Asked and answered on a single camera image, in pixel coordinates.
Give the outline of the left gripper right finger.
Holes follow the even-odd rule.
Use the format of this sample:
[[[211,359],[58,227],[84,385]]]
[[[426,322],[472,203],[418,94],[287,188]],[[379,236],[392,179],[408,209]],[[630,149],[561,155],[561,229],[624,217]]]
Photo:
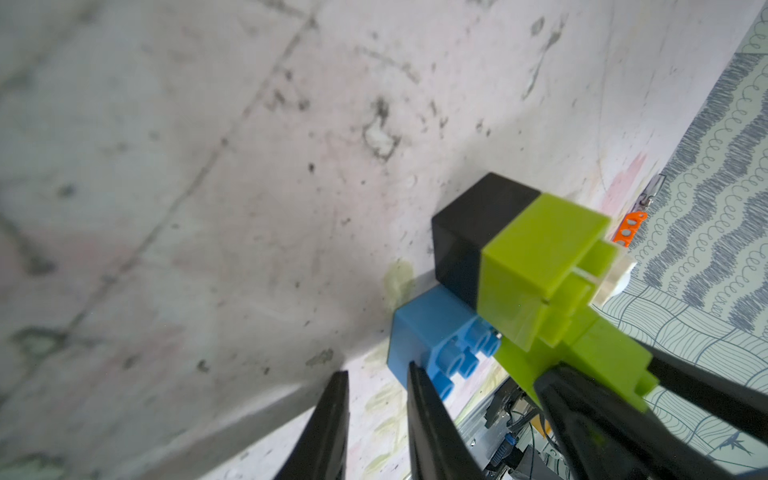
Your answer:
[[[483,479],[427,372],[408,366],[407,419],[413,479]]]

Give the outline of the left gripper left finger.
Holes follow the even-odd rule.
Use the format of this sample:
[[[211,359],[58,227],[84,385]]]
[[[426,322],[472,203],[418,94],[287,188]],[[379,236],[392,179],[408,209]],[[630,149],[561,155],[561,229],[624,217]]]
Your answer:
[[[349,400],[348,372],[337,371],[275,480],[345,478]]]

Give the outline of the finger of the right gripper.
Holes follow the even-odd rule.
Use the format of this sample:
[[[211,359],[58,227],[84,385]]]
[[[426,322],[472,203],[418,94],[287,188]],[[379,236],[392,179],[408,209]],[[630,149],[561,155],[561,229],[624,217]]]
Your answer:
[[[558,445],[577,479],[732,479],[581,372],[558,365],[534,382]]]
[[[638,341],[652,359],[648,370],[665,389],[767,444],[767,395],[700,369]]]

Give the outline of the green lego brick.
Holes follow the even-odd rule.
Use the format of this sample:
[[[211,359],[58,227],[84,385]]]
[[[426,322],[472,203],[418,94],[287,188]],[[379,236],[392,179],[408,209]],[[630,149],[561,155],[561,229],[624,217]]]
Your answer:
[[[481,251],[477,312],[523,351],[556,347],[618,255],[611,219],[544,193]]]
[[[590,307],[573,317],[562,341],[550,347],[536,338],[524,351],[504,338],[495,354],[497,362],[521,389],[540,405],[535,381],[546,371],[566,363],[611,389],[629,405],[644,413],[644,397],[659,384],[648,371],[652,355]]]

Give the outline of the blue lego brick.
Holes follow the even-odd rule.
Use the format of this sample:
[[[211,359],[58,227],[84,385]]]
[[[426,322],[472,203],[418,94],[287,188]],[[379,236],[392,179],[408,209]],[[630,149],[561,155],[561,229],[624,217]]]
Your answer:
[[[410,364],[423,368],[446,400],[455,387],[453,377],[470,378],[480,358],[493,357],[500,346],[500,334],[489,322],[438,285],[395,310],[387,365],[403,387]]]

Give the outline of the white lego brick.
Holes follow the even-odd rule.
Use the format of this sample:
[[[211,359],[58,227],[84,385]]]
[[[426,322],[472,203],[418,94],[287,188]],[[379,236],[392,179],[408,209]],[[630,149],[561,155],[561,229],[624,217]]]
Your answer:
[[[595,307],[602,307],[608,300],[622,293],[629,285],[631,273],[636,265],[637,261],[622,250],[602,278],[592,304]]]

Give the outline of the black lego brick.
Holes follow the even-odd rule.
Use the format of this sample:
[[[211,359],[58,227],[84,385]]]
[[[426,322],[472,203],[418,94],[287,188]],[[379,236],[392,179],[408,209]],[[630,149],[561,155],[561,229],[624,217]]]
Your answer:
[[[434,215],[438,282],[475,308],[483,248],[540,195],[535,188],[488,173]]]

